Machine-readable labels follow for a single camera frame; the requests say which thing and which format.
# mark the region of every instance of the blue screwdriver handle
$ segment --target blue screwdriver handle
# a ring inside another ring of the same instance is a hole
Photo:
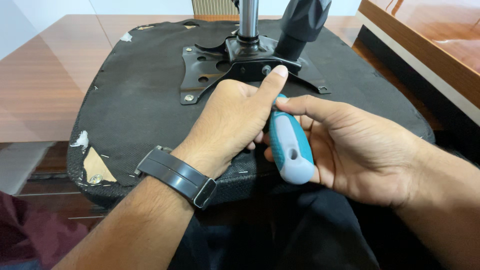
[[[290,184],[308,182],[314,173],[313,157],[300,123],[286,112],[273,110],[269,133],[273,158],[283,180]]]

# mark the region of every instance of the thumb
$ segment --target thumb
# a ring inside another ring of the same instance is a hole
[[[277,108],[286,113],[307,115],[321,123],[325,122],[333,114],[344,113],[355,108],[343,102],[320,99],[310,95],[296,98],[277,98],[275,104]]]
[[[276,66],[270,74],[265,77],[262,85],[258,88],[254,95],[255,99],[261,103],[268,103],[269,105],[275,100],[280,91],[282,91],[288,77],[288,69],[286,66]]]

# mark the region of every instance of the maroon fabric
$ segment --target maroon fabric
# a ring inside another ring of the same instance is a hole
[[[0,265],[37,258],[50,269],[87,234],[82,224],[0,191]]]

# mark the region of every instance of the left hand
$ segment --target left hand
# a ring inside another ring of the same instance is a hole
[[[187,138],[172,152],[201,173],[219,177],[245,147],[260,143],[272,103],[288,77],[285,66],[275,67],[260,88],[221,81]]]

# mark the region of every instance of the black mesh fabric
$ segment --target black mesh fabric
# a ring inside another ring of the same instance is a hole
[[[187,29],[184,23],[199,26]],[[156,145],[175,148],[187,136],[200,115],[209,93],[198,104],[180,104],[180,85],[185,66],[182,48],[198,43],[205,47],[221,44],[236,22],[188,20],[150,24],[133,29],[131,42],[119,41],[90,85],[75,122],[70,143],[82,130],[89,145],[102,159],[117,183],[90,186],[86,181],[80,147],[68,151],[68,173],[92,201],[109,206],[137,184],[131,177],[142,158]],[[280,36],[279,21],[260,20],[259,33],[273,39]],[[287,83],[287,97],[312,94],[350,103],[391,119],[417,136],[433,143],[425,119],[412,104],[340,38],[324,28],[305,52],[327,79],[331,94],[318,95],[295,83]],[[218,179],[214,203],[245,199],[257,193],[281,193],[312,188],[288,185],[280,180],[273,163],[263,157],[263,148],[240,153]]]

